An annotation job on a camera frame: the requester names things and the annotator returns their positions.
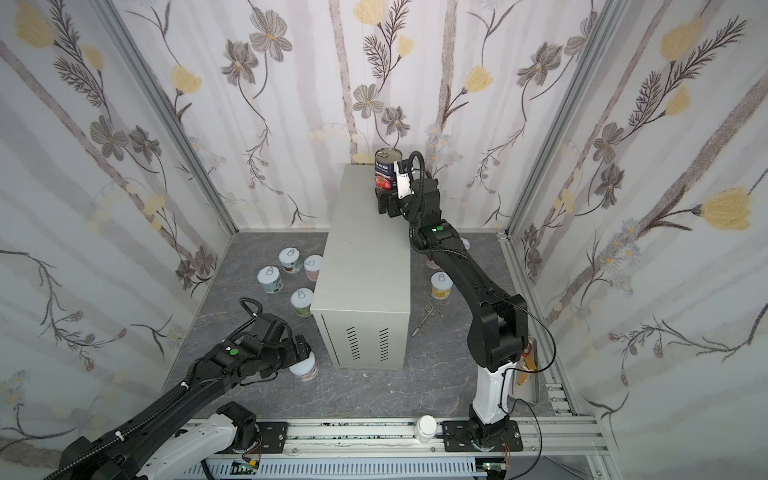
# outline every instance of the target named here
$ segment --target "marble floor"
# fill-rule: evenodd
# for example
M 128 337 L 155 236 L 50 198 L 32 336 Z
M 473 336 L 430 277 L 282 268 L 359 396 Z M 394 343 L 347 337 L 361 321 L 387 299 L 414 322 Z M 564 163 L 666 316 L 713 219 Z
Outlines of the marble floor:
M 256 281 L 266 265 L 277 265 L 277 254 L 285 247 L 297 247 L 303 256 L 322 254 L 326 233 L 239 233 L 192 325 L 168 384 L 178 382 L 187 367 L 230 331 L 248 320 L 238 303 L 251 296 L 264 305 L 264 311 L 290 323 L 294 335 L 303 334 L 312 346 L 320 370 L 310 382 L 299 382 L 289 372 L 268 383 L 237 387 L 201 410 L 206 417 L 230 401 L 238 401 L 259 417 L 413 417 L 430 414 L 438 417 L 466 417 L 475 396 L 477 366 L 469 355 L 466 336 L 472 315 L 463 297 L 454 290 L 445 300 L 429 295 L 429 278 L 435 272 L 425 265 L 423 255 L 411 252 L 412 332 L 431 303 L 442 315 L 427 320 L 421 331 L 408 340 L 405 368 L 401 372 L 334 369 L 314 318 L 296 315 L 290 294 L 300 287 L 313 288 L 302 271 L 283 274 L 285 287 L 267 295 Z M 511 277 L 494 233 L 467 233 L 469 253 L 485 272 L 514 294 Z M 547 398 L 541 385 L 541 397 Z M 551 405 L 534 405 L 537 415 L 553 415 Z M 530 415 L 518 404 L 514 415 Z

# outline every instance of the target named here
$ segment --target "floral wallpaper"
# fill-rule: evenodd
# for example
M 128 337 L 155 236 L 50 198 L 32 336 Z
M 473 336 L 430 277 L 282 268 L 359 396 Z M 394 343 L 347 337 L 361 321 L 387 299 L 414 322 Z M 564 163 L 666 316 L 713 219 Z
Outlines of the floral wallpaper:
M 768 469 L 767 7 L 630 2 L 513 231 L 623 478 Z
M 88 3 L 0 12 L 0 476 L 37 478 L 160 393 L 229 234 Z
M 238 227 L 328 227 L 343 165 L 425 153 L 503 229 L 602 2 L 117 0 Z

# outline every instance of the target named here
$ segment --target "yellow flower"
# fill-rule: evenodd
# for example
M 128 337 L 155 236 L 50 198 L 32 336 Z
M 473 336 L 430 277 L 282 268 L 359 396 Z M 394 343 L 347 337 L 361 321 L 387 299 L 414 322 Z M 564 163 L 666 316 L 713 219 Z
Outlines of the yellow flower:
M 484 90 L 493 81 L 493 77 L 485 70 L 485 67 L 478 65 L 474 67 L 467 77 L 467 82 L 464 84 L 464 89 L 468 92 L 475 93 Z
M 680 60 L 699 37 L 703 19 L 701 17 L 688 23 L 681 23 L 661 39 L 661 54 L 668 61 Z
M 672 97 L 664 113 L 667 115 L 677 115 L 683 113 L 690 106 L 690 96 L 688 89 L 683 86 L 677 89 L 677 93 Z
M 88 63 L 91 64 L 91 67 L 101 71 L 101 68 L 104 67 L 104 59 L 101 57 L 101 50 L 95 47 L 83 47 L 83 53 L 88 59 Z
M 174 81 L 176 89 L 183 94 L 193 94 L 200 89 L 200 84 L 203 83 L 203 81 L 196 77 L 194 73 L 181 65 L 174 66 L 174 70 L 171 72 L 170 76 Z
M 163 207 L 165 207 L 164 195 L 150 195 L 144 204 L 144 212 L 147 215 L 151 215 Z
M 107 220 L 109 220 L 109 212 L 107 212 L 103 208 L 97 208 L 96 211 L 94 212 L 94 218 L 98 222 L 106 222 Z
M 28 2 L 22 2 L 16 12 L 16 36 L 35 48 L 53 45 L 54 35 L 45 16 Z
M 563 199 L 563 205 L 565 205 L 565 213 L 574 213 L 574 193 L 569 189 L 564 188 L 560 197 Z
M 752 224 L 752 196 L 744 187 L 722 191 L 701 205 L 700 215 L 709 225 L 720 230 L 746 230 Z
M 401 57 L 405 57 L 407 54 L 413 51 L 413 45 L 415 42 L 405 35 L 400 35 L 397 38 L 397 54 Z
M 385 0 L 360 0 L 353 13 L 360 23 L 377 25 L 384 19 Z

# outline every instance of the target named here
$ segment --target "tomato can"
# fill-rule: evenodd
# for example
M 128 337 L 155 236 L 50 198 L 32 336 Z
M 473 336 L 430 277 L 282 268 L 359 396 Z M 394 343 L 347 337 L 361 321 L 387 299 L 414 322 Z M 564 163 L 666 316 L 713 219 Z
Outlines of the tomato can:
M 376 188 L 397 190 L 395 163 L 402 160 L 402 152 L 396 148 L 384 147 L 376 151 Z

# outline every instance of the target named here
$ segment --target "gray flower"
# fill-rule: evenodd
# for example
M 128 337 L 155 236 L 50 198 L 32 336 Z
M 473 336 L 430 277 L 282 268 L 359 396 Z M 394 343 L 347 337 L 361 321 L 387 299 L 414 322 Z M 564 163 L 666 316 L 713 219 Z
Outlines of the gray flower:
M 541 267 L 543 262 L 544 261 L 541 258 L 541 254 L 538 252 L 538 250 L 531 248 L 531 250 L 528 252 L 528 258 L 525 259 L 525 266 L 528 267 L 529 274 L 531 276 L 536 276 L 538 274 L 538 269 Z
M 616 164 L 611 164 L 609 168 L 603 170 L 600 174 L 600 178 L 603 180 L 603 183 L 594 189 L 594 194 L 602 195 L 602 207 L 608 208 L 611 205 L 616 204 L 614 190 L 621 188 L 621 181 L 624 179 L 624 170 L 619 170 L 619 167 L 617 167 Z
M 237 85 L 242 75 L 248 83 L 256 83 L 252 68 L 258 66 L 259 60 L 253 55 L 250 45 L 244 41 L 227 40 L 224 57 L 232 62 L 230 66 L 221 68 L 221 73 L 227 76 L 228 82 Z
M 387 107 L 382 115 L 382 121 L 386 124 L 386 134 L 391 135 L 397 129 L 398 135 L 405 137 L 411 129 L 410 125 L 402 122 L 405 117 L 401 107 Z
M 560 66 L 560 50 L 562 45 L 550 45 L 546 41 L 541 44 L 536 53 L 531 56 L 533 65 L 518 70 L 518 85 L 524 87 L 533 80 L 536 85 L 543 85 L 547 72 Z
M 179 262 L 179 267 L 176 269 L 176 276 L 184 285 L 184 290 L 192 286 L 192 276 L 194 273 L 194 267 L 192 267 L 192 263 L 189 260 L 182 260 Z
M 91 139 L 101 145 L 101 154 L 109 158 L 114 154 L 118 160 L 123 159 L 123 148 L 128 146 L 128 137 L 122 130 L 112 131 L 112 122 L 104 115 L 98 116 L 98 121 L 91 122 Z
M 378 114 L 384 110 L 384 102 L 376 100 L 379 96 L 379 92 L 376 91 L 376 86 L 371 84 L 369 86 L 360 85 L 355 89 L 355 99 L 357 102 L 352 106 L 354 110 L 362 110 L 360 113 L 363 118 L 371 116 L 371 112 Z
M 619 128 L 615 121 L 603 127 L 602 138 L 597 138 L 594 141 L 594 146 L 597 148 L 592 155 L 594 161 L 601 161 L 606 164 L 613 163 L 616 158 L 616 151 L 614 146 L 618 145 L 621 141 L 621 135 L 624 134 L 624 129 Z
M 536 230 L 536 226 L 531 223 L 531 226 L 523 233 L 523 242 L 530 247 L 533 247 L 533 243 L 536 241 L 537 233 L 538 231 Z
M 584 50 L 584 46 L 587 44 L 587 38 L 594 27 L 594 21 L 598 19 L 597 12 L 589 12 L 589 16 L 581 21 L 581 35 L 570 37 L 565 43 L 565 49 L 563 53 L 572 57 L 578 55 Z
M 162 153 L 160 150 L 160 142 L 157 140 L 150 140 L 149 135 L 143 128 L 136 125 L 136 128 L 128 134 L 131 137 L 131 144 L 134 147 L 134 152 L 144 154 L 144 158 L 147 159 L 147 163 L 152 163 L 152 154 L 158 157 Z
M 275 61 L 283 61 L 283 50 L 293 50 L 293 45 L 283 38 L 288 30 L 288 25 L 273 10 L 267 10 L 265 15 L 258 8 L 254 8 L 250 22 L 261 30 L 261 33 L 249 35 L 254 50 L 266 51 L 269 49 L 270 55 Z
M 194 254 L 194 266 L 202 275 L 207 275 L 214 268 L 214 255 L 208 253 L 203 245 L 200 245 L 200 249 Z

